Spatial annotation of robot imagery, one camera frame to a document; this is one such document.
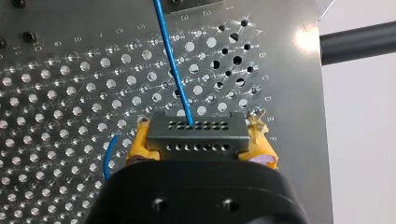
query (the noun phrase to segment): black cylinder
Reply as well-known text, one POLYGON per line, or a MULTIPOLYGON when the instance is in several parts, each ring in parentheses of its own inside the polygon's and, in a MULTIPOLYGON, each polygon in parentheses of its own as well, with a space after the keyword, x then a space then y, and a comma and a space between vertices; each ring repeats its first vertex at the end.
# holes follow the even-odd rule
POLYGON ((396 52, 396 21, 322 35, 322 65, 396 52))

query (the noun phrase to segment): blue wire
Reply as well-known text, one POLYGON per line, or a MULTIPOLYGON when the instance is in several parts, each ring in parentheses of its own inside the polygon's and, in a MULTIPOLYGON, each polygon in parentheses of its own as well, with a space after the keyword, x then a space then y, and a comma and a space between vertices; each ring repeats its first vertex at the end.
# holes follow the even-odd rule
POLYGON ((105 181, 107 181, 110 178, 110 172, 108 171, 108 162, 110 161, 111 152, 113 151, 113 148, 117 143, 117 140, 119 140, 119 136, 117 134, 115 134, 107 147, 107 151, 105 154, 105 160, 104 160, 104 164, 103 164, 103 175, 105 177, 105 181))
POLYGON ((183 84, 180 80, 180 73, 178 72, 174 54, 172 52, 171 41, 169 40, 168 30, 166 28, 166 20, 163 15, 163 6, 161 0, 154 0, 155 10, 157 12, 158 23, 160 24, 161 34, 163 35, 163 43, 165 44, 166 54, 168 55, 169 63, 171 64, 171 69, 174 74, 177 89, 180 93, 181 103, 183 104, 184 111, 186 112, 187 122, 190 126, 194 125, 194 118, 189 106, 189 101, 187 100, 186 93, 183 90, 183 84))

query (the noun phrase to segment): black screw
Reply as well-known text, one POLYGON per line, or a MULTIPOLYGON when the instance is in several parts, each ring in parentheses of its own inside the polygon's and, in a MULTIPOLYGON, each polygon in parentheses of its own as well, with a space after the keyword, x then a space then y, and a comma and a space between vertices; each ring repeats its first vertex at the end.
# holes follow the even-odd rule
POLYGON ((26 7, 26 0, 12 0, 12 6, 17 8, 24 8, 26 7))
POLYGON ((175 5, 181 5, 183 3, 183 0, 172 0, 172 3, 175 5))
POLYGON ((23 33, 23 41, 25 43, 34 44, 37 42, 37 35, 33 32, 25 32, 23 33))
POLYGON ((7 47, 7 41, 0 37, 0 49, 5 49, 7 47))

